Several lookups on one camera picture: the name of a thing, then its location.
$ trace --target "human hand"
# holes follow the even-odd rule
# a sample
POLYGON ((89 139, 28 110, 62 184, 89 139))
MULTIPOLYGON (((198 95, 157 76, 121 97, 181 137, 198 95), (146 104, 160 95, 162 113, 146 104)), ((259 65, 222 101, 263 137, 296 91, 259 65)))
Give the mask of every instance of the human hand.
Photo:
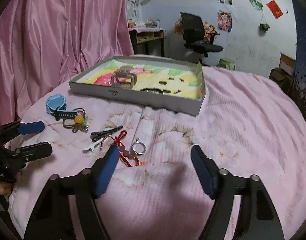
POLYGON ((13 190, 14 184, 0 181, 0 195, 10 196, 13 190))

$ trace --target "satin curtain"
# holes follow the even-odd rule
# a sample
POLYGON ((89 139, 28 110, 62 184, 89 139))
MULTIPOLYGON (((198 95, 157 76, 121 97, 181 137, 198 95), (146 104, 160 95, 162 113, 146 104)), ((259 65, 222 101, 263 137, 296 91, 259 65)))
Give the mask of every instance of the satin curtain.
POLYGON ((126 0, 11 0, 0 16, 0 125, 98 61, 131 54, 126 0))

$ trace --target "blue watch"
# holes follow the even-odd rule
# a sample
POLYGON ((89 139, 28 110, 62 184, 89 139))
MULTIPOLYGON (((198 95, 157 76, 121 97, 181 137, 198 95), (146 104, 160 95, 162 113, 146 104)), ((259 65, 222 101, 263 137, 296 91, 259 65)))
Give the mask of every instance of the blue watch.
POLYGON ((60 119, 74 119, 78 115, 77 111, 66 110, 66 99, 61 94, 49 96, 45 102, 47 113, 54 116, 57 121, 60 119))

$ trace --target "metal screw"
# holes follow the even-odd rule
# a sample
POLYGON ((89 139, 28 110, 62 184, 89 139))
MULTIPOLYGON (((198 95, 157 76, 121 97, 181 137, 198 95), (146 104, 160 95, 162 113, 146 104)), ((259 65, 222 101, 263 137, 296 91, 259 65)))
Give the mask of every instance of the metal screw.
POLYGON ((228 170, 227 169, 219 169, 219 173, 222 174, 222 175, 227 175, 228 170))
POLYGON ((257 175, 252 175, 251 179, 254 181, 259 181, 259 177, 257 175))
POLYGON ((91 173, 91 169, 90 168, 85 168, 84 170, 82 170, 81 172, 83 175, 88 175, 91 173))
POLYGON ((59 175, 57 175, 57 174, 52 174, 51 176, 50 176, 50 180, 55 180, 55 179, 57 179, 59 177, 59 175))

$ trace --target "wooden desk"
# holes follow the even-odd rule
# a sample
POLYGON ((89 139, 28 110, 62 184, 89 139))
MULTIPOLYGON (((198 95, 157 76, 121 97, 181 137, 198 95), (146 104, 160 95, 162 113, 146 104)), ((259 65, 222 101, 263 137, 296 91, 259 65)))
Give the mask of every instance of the wooden desk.
POLYGON ((164 31, 158 31, 158 32, 142 32, 137 33, 136 30, 129 31, 130 38, 134 50, 134 54, 138 54, 138 45, 144 44, 145 48, 145 54, 149 55, 149 42, 160 40, 160 53, 162 57, 165 57, 164 52, 164 31))

